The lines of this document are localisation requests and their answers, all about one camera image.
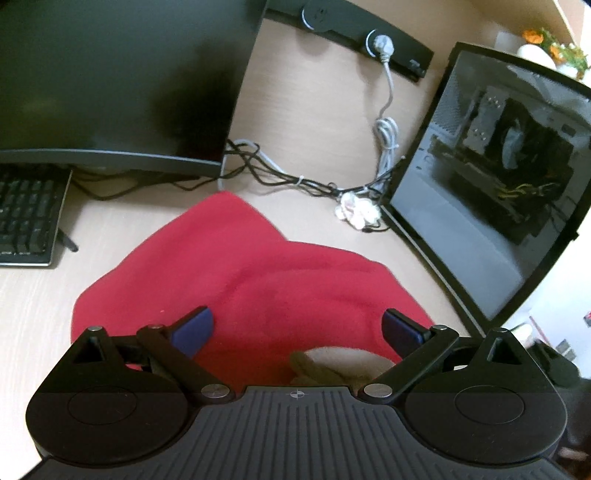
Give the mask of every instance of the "wooden desk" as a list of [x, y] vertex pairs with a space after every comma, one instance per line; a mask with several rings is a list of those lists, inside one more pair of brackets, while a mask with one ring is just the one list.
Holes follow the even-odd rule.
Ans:
[[[365, 0], [436, 52], [419, 85], [395, 79], [389, 112], [404, 152], [424, 116], [456, 41], [492, 45], [498, 26], [467, 0]], [[238, 102], [232, 138], [251, 138], [283, 168], [342, 187], [369, 181], [377, 152], [372, 123], [387, 99], [381, 66], [313, 35], [265, 21]], [[333, 214], [335, 204], [300, 192], [272, 192], [248, 176], [227, 182], [291, 240], [358, 252], [385, 264], [439, 323], [458, 328], [444, 293], [394, 233], [357, 233]], [[100, 203], [72, 189], [62, 226], [80, 245], [51, 270], [0, 270], [0, 478], [22, 477], [39, 457], [25, 426], [33, 392], [69, 345], [78, 295], [148, 235], [215, 191], [159, 186]]]

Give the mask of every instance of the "red cloth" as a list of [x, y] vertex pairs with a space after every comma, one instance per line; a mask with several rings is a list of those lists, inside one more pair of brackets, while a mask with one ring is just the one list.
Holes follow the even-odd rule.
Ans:
[[74, 307], [72, 338], [90, 325], [112, 336], [170, 325], [200, 305], [210, 307], [215, 326], [196, 361], [238, 391], [288, 384], [295, 350], [344, 346], [396, 361], [381, 334], [386, 308], [432, 325], [383, 265], [287, 241], [243, 200], [219, 193], [90, 286]]

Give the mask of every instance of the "orange flower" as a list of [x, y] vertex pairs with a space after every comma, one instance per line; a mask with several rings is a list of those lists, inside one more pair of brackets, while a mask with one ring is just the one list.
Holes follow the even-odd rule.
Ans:
[[544, 36], [537, 30], [525, 30], [522, 36], [527, 43], [534, 45], [540, 45], [544, 41]]
[[554, 61], [557, 61], [558, 63], [564, 63], [564, 57], [562, 55], [562, 52], [556, 45], [550, 46], [550, 55], [552, 56]]

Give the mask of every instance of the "ridged rubber surface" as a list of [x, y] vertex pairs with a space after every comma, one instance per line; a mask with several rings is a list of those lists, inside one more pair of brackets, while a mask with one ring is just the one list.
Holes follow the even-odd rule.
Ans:
[[567, 480], [546, 460], [509, 469], [466, 466], [426, 449], [394, 409], [345, 387], [251, 387], [206, 407], [188, 432], [134, 465], [85, 469], [45, 460], [30, 480]]

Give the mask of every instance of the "black monitor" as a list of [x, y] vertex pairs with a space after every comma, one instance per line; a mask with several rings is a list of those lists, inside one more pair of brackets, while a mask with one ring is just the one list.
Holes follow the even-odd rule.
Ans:
[[0, 163], [217, 177], [267, 0], [0, 0]]
[[482, 334], [576, 238], [590, 185], [591, 89], [458, 44], [384, 208]]

